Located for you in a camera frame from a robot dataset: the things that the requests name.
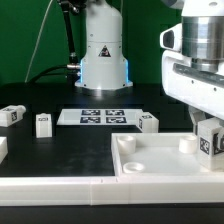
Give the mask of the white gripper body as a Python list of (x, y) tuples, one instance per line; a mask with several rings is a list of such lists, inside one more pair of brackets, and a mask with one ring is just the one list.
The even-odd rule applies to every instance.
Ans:
[(198, 71), (191, 68), (190, 58), (165, 50), (162, 85), (167, 95), (224, 120), (224, 71)]

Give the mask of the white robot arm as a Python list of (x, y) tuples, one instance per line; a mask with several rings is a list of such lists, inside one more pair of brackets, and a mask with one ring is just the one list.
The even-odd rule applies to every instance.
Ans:
[[(224, 0), (161, 0), (182, 11), (179, 24), (160, 34), (165, 93), (189, 105), (199, 149), (224, 153)], [(122, 16), (106, 0), (66, 0), (66, 13), (86, 11), (87, 52), (78, 59), (68, 32), (75, 86), (96, 95), (132, 85), (122, 54)]]

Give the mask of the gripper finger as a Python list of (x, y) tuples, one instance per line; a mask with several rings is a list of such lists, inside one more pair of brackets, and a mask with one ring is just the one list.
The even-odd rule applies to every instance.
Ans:
[(221, 128), (216, 137), (215, 154), (224, 153), (224, 128)]
[(188, 112), (189, 112), (189, 115), (190, 115), (190, 118), (191, 118), (191, 121), (193, 124), (193, 132), (194, 132), (194, 134), (197, 134), (198, 133), (198, 123), (200, 121), (204, 121), (206, 119), (206, 115), (203, 111), (201, 111), (195, 107), (192, 107), (192, 106), (188, 107)]

